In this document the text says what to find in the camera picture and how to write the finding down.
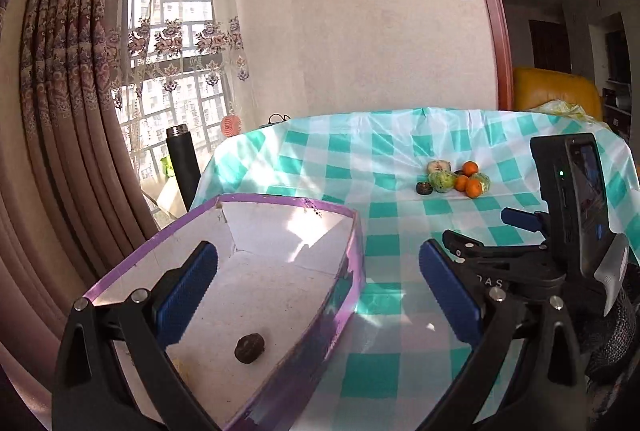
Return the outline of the operator hand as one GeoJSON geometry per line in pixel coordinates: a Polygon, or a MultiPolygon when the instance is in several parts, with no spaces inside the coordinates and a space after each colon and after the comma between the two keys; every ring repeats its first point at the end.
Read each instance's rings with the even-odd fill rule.
{"type": "Polygon", "coordinates": [[[639,299],[622,290],[611,312],[594,327],[589,351],[587,430],[638,430],[639,299]]]}

